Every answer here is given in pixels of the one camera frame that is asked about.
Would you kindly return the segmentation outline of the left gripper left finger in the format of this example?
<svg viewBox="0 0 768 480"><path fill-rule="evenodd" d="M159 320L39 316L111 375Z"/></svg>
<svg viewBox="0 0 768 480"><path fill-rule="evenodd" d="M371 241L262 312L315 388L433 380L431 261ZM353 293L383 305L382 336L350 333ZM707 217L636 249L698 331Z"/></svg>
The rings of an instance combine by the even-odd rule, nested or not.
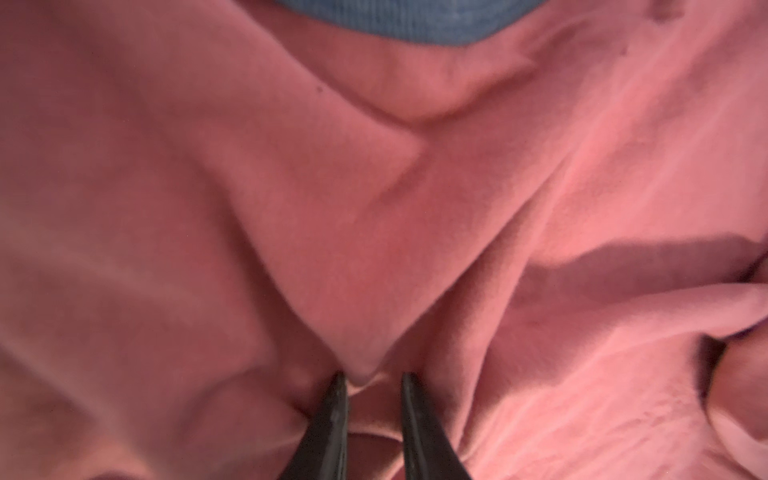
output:
<svg viewBox="0 0 768 480"><path fill-rule="evenodd" d="M346 479L348 418L346 378L337 372L279 479Z"/></svg>

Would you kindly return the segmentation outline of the dusty red tank top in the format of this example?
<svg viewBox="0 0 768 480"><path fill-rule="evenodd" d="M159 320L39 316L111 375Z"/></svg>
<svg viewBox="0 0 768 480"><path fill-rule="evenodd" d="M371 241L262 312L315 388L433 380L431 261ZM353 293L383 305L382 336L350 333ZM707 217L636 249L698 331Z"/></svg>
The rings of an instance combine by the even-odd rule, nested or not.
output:
<svg viewBox="0 0 768 480"><path fill-rule="evenodd" d="M767 475L767 5L407 43L278 1L1 5L1 475L275 479L337 371L400 479Z"/></svg>

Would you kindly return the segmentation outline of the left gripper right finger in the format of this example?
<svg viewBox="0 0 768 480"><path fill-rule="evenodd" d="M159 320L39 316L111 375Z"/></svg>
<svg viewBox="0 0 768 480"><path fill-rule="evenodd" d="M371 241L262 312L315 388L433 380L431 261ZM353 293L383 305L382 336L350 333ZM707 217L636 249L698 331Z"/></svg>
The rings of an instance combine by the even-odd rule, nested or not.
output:
<svg viewBox="0 0 768 480"><path fill-rule="evenodd" d="M406 479L471 479L414 373L401 379L401 427Z"/></svg>

